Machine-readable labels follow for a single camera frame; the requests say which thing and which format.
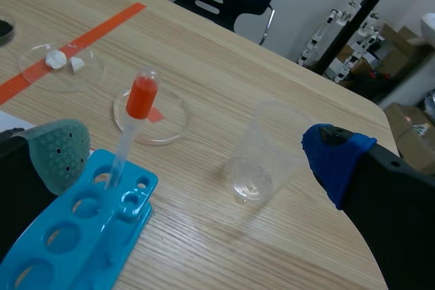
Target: blue test tube rack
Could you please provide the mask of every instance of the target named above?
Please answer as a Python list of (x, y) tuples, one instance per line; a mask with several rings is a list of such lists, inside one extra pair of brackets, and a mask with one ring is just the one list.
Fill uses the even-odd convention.
[(78, 182), (26, 229), (0, 265), (0, 289), (111, 289), (151, 217), (158, 181), (126, 162), (119, 185), (105, 189), (94, 180), (113, 160), (95, 151)]

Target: cardboard box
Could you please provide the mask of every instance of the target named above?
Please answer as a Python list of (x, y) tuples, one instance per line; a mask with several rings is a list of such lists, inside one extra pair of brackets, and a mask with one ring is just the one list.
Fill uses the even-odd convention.
[(382, 28), (381, 35), (392, 47), (378, 72), (390, 75), (394, 79), (402, 79), (408, 75), (433, 51), (431, 46), (414, 46), (410, 44), (407, 40), (413, 39), (417, 35), (406, 27), (402, 27), (399, 32), (395, 32), (386, 24)]
[(393, 103), (385, 114), (405, 162), (425, 175), (435, 175), (434, 125), (416, 107)]

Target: red tape strip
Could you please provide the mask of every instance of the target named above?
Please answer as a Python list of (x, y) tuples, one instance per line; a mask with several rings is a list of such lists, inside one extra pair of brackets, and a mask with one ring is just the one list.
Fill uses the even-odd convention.
[[(63, 46), (59, 50), (67, 56), (67, 59), (70, 59), (82, 49), (98, 41), (100, 38), (108, 34), (108, 32), (114, 30), (116, 27), (120, 26), (122, 23), (126, 22), (145, 8), (146, 6), (141, 3), (134, 3), (130, 7), (101, 23), (99, 26), (94, 27), (92, 30)], [(26, 77), (33, 83), (51, 72), (51, 70), (52, 68), (46, 65), (45, 59), (41, 59), (27, 68), (24, 72)], [(8, 102), (18, 93), (28, 88), (31, 85), (31, 82), (26, 80), (22, 74), (19, 74), (0, 84), (0, 105)], [(154, 108), (154, 110), (152, 110), (152, 114), (149, 114), (149, 119), (152, 122), (157, 122), (161, 119), (164, 119), (164, 117), (157, 109)]]

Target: chair leg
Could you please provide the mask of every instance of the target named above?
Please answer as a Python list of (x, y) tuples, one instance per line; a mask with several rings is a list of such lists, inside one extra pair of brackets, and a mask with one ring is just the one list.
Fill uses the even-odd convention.
[(271, 24), (272, 24), (273, 16), (275, 15), (275, 10), (273, 9), (273, 7), (271, 5), (269, 5), (267, 7), (269, 7), (271, 9), (271, 15), (269, 16), (269, 21), (267, 22), (266, 29), (264, 30), (264, 33), (263, 33), (263, 37), (261, 38), (261, 41), (259, 43), (260, 46), (262, 46), (264, 41), (266, 40), (266, 37), (269, 33), (269, 29), (270, 29)]

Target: plastic dropper tube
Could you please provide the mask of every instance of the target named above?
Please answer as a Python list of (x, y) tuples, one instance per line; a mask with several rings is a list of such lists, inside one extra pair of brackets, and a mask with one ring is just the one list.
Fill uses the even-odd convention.
[(120, 182), (131, 143), (152, 108), (159, 82), (160, 74), (150, 67), (142, 68), (135, 78), (127, 101), (124, 132), (106, 180), (106, 189), (116, 187)]

